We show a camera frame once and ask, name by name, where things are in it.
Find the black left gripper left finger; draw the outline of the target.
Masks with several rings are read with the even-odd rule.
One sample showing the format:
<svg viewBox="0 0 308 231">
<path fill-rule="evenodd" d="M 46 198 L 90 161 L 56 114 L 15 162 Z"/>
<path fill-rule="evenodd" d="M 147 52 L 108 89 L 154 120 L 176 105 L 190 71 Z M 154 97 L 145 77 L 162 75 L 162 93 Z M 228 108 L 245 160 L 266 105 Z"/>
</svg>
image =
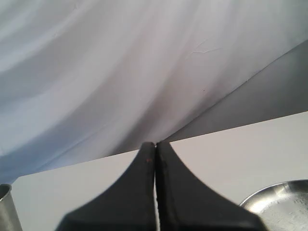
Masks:
<svg viewBox="0 0 308 231">
<path fill-rule="evenodd" d="M 106 191 L 65 215 L 59 231 L 154 231 L 155 145 L 145 142 Z"/>
</svg>

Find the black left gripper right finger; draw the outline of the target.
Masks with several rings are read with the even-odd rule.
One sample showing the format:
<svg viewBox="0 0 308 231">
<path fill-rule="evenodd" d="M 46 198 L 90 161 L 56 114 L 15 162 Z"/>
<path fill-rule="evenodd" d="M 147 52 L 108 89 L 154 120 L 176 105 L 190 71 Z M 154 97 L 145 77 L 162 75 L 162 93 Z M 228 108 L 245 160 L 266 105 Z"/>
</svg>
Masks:
<svg viewBox="0 0 308 231">
<path fill-rule="evenodd" d="M 201 182 L 166 141 L 156 145 L 155 183 L 162 231 L 266 229 L 257 215 Z"/>
</svg>

